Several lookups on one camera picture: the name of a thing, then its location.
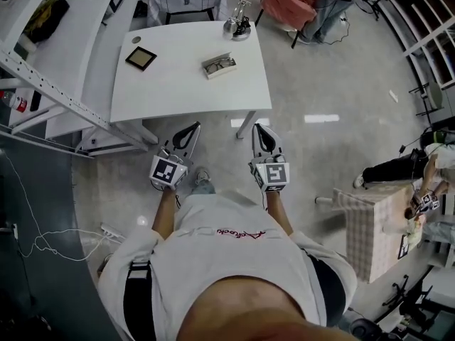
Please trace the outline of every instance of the jeans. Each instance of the jeans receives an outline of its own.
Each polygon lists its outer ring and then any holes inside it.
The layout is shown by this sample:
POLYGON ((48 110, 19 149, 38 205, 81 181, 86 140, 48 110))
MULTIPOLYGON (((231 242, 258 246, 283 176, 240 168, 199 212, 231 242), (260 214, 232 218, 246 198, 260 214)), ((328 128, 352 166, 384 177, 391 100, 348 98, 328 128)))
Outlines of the jeans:
POLYGON ((192 195, 214 195, 215 193, 213 184, 205 179, 202 179, 202 181, 191 191, 192 195))
POLYGON ((363 171, 363 180, 366 183, 371 183, 422 178, 427 163, 428 158, 426 153, 419 151, 415 164, 411 159, 411 154, 408 154, 407 156, 392 159, 378 166, 366 168, 363 171))
POLYGON ((340 15, 353 4, 343 0, 316 0, 313 9, 317 14, 311 23, 304 26, 300 38, 306 42, 324 42, 326 34, 333 27, 340 15))

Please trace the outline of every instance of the eyeglasses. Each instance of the eyeglasses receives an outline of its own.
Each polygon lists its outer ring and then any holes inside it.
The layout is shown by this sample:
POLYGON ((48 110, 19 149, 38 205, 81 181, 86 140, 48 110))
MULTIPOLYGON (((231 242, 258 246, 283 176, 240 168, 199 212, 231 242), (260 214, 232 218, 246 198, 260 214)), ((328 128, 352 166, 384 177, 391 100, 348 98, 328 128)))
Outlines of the eyeglasses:
POLYGON ((211 75, 212 73, 222 70, 223 68, 231 67, 233 65, 235 65, 235 61, 233 58, 221 58, 204 68, 207 71, 207 73, 211 75))

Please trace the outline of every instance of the concrete floor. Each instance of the concrete floor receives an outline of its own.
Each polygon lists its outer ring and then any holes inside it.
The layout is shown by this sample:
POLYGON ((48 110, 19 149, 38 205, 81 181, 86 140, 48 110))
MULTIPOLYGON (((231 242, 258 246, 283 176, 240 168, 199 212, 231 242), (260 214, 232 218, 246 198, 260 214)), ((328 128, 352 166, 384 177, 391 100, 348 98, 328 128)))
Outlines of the concrete floor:
MULTIPOLYGON (((252 6, 247 15, 253 21, 259 13, 259 0, 249 1, 252 6)), ((228 0, 232 8, 236 3, 228 0)), ((294 50, 286 32, 266 14, 257 27, 273 106, 262 117, 269 118, 281 136, 291 164, 291 183, 282 193, 284 206, 294 229, 304 230, 340 252, 346 244, 343 216, 315 206, 315 196, 331 195, 333 187, 350 190, 354 177, 364 167, 397 156, 400 146, 414 141, 425 126, 415 116, 414 97, 407 93, 416 86, 416 80, 384 18, 375 21, 356 5, 348 9, 347 16, 349 36, 343 42, 297 44, 294 50), (389 96, 389 90, 397 95, 398 103, 389 96), (312 114, 336 114, 339 121, 306 123, 305 116, 312 114)), ((172 23, 183 19, 189 15, 173 17, 172 23)), ((339 23, 327 41, 339 39, 346 29, 339 23)), ((210 169, 217 190, 236 189, 261 203, 261 192, 247 167, 252 157, 251 141, 237 140, 236 128, 231 127, 231 119, 245 114, 192 114, 144 124, 165 139, 200 121, 195 164, 210 169)), ((93 161, 74 158, 75 208, 81 229, 99 231, 104 222, 128 235, 138 216, 152 223, 161 197, 148 179, 156 150, 100 156, 93 161)), ((188 194, 187 183, 178 194, 182 201, 188 194)), ((96 240, 84 236, 82 243, 89 251, 96 240)), ((92 274, 114 249, 115 244, 103 244, 93 254, 88 261, 92 274)), ((374 318, 391 294, 391 284, 400 282, 403 271, 411 276, 410 283, 415 282, 426 269, 430 252, 426 246, 416 249, 374 284, 360 284, 353 307, 374 318)))

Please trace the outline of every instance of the bottle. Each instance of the bottle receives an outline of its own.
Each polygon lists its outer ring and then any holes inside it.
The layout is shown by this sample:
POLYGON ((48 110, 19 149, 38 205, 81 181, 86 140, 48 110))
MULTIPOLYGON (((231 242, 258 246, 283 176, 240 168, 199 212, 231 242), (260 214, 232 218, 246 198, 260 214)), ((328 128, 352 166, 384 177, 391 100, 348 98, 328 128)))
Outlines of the bottle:
POLYGON ((14 92, 10 91, 0 91, 0 99, 5 103, 6 106, 17 110, 19 112, 24 112, 27 107, 27 100, 24 100, 22 97, 16 96, 14 92))

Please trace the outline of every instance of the white t-shirt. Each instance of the white t-shirt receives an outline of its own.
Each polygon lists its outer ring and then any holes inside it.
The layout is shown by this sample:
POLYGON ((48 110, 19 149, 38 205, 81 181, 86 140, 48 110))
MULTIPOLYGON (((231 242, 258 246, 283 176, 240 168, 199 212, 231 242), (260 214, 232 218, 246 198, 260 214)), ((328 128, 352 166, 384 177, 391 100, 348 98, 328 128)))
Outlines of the white t-shirt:
POLYGON ((430 144, 425 148, 428 157, 437 154, 435 162, 436 173, 433 181, 441 182, 445 180, 449 186, 449 192, 455 192, 455 145, 430 144))
POLYGON ((151 229, 134 230, 100 277, 100 298, 128 334, 125 281, 130 263, 144 257, 151 262, 157 340, 175 340, 196 298, 229 276, 275 284, 296 301, 309 322, 325 325, 323 294, 307 254, 323 260, 338 275, 346 294, 345 310, 352 301, 357 278, 343 258, 301 232, 288 237, 260 206, 238 193, 189 196, 176 214, 175 228, 166 241, 151 229))

